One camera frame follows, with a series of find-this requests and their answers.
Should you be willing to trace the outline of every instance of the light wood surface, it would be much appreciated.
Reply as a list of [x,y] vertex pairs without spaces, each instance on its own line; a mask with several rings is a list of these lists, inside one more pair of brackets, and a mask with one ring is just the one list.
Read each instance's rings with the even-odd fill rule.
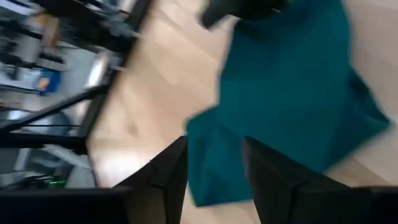
[[[205,0],[157,2],[144,38],[120,75],[93,137],[90,153],[103,187],[149,162],[183,134],[185,121],[217,100],[217,77],[235,18],[203,30],[197,14]],[[398,117],[398,1],[347,0],[353,25],[354,67],[388,116]],[[352,186],[398,184],[398,134],[392,128],[329,176]],[[182,223],[259,223],[252,202],[195,208],[185,197]]]

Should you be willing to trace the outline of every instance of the teal cloth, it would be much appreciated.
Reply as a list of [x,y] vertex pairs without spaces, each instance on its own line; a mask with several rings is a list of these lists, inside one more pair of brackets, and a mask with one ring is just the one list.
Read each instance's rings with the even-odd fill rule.
[[341,1],[294,0],[268,19],[240,20],[218,106],[187,125],[193,199],[207,206],[251,198],[244,136],[323,172],[388,125],[349,64]]

